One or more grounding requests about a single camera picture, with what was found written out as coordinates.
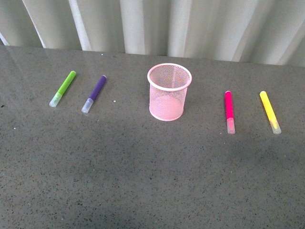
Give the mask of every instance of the curtain fold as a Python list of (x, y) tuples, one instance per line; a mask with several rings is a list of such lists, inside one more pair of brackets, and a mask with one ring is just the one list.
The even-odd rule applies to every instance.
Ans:
[(305, 66), (305, 1), (0, 0), (0, 44)]

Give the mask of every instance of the marker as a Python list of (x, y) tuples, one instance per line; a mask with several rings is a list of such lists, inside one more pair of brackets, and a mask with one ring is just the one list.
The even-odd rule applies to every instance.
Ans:
[(59, 100), (62, 98), (63, 94), (65, 94), (67, 88), (70, 86), (70, 84), (73, 81), (75, 76), (76, 76), (76, 72), (71, 71), (70, 74), (67, 76), (66, 80), (61, 85), (61, 87), (58, 89), (57, 93), (52, 98), (52, 100), (50, 102), (51, 107), (56, 107)]
[(92, 106), (94, 100), (96, 99), (97, 95), (99, 94), (99, 92), (101, 91), (103, 85), (106, 82), (106, 76), (102, 75), (100, 80), (97, 82), (94, 90), (92, 91), (90, 97), (87, 99), (85, 105), (82, 107), (81, 111), (83, 113), (88, 113), (90, 110), (90, 107)]
[(262, 91), (262, 92), (260, 92), (259, 95), (262, 99), (262, 102), (263, 102), (264, 108), (266, 110), (270, 125), (271, 125), (272, 130), (273, 130), (273, 133), (276, 134), (276, 135), (280, 134), (282, 131), (281, 131), (280, 125), (277, 122), (275, 113), (272, 109), (272, 106), (270, 104), (267, 93)]
[(224, 93), (224, 99), (225, 99), (225, 109), (227, 114), (228, 134), (235, 134), (233, 103), (232, 103), (232, 95), (230, 91), (226, 91)]

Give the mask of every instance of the mesh cup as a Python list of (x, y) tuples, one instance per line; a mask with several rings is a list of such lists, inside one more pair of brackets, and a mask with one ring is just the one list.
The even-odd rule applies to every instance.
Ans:
[(192, 82), (191, 73), (174, 63), (162, 63), (147, 74), (150, 85), (149, 110), (163, 121), (172, 121), (183, 113), (187, 87)]

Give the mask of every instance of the speckled surface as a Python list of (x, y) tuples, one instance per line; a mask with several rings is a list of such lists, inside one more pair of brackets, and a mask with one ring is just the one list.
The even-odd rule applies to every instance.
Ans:
[[(146, 75), (163, 62), (193, 75), (173, 122), (148, 109)], [(290, 66), (0, 46), (0, 228), (304, 229), (304, 77)], [(235, 135), (226, 133), (227, 90)]]

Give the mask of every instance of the pink marker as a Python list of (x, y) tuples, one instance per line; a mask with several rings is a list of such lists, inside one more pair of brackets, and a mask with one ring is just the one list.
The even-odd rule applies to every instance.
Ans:
[(235, 134), (233, 103), (232, 103), (232, 95), (230, 91), (226, 91), (224, 93), (224, 99), (225, 99), (225, 109), (227, 114), (228, 134)]

